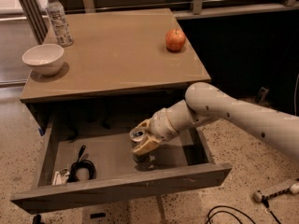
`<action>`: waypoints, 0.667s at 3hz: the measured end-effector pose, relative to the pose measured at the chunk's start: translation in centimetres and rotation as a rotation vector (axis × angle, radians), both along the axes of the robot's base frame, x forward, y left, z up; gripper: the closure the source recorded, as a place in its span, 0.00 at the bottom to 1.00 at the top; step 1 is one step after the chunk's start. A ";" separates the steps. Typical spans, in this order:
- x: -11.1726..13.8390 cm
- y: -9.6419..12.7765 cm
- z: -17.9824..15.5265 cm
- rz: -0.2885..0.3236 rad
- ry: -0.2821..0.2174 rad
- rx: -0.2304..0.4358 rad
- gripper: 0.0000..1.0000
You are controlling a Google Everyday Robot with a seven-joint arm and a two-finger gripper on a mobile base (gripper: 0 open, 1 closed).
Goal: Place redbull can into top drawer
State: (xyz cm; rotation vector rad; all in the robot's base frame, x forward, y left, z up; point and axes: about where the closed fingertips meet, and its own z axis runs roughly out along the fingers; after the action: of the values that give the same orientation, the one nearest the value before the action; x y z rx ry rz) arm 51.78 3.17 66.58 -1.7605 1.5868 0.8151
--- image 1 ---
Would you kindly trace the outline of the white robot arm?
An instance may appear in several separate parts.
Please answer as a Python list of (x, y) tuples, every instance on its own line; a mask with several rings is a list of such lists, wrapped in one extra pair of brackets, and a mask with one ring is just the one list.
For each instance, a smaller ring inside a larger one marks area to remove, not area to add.
[(237, 100), (204, 82), (192, 84), (185, 98), (143, 120), (130, 131), (141, 156), (181, 132), (214, 119), (226, 119), (284, 155), (299, 161), (299, 118), (271, 108)]

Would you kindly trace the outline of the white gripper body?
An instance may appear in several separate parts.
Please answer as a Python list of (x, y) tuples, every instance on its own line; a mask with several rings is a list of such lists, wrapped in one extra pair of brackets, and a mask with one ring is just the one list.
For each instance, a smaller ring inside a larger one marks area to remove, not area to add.
[(174, 126), (177, 116), (178, 113), (171, 107), (155, 112), (149, 121), (151, 134), (162, 141), (175, 138), (178, 135), (178, 131)]

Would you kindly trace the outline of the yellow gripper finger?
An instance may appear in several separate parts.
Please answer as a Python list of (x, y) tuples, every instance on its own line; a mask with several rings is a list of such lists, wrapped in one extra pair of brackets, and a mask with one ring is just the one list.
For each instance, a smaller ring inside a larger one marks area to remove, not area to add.
[(150, 132), (150, 119), (144, 119), (141, 121), (136, 128), (144, 133)]
[(148, 134), (141, 142), (139, 142), (132, 149), (132, 153), (137, 156), (150, 153), (152, 150), (156, 149), (161, 142), (162, 142), (161, 139), (158, 139), (155, 136)]

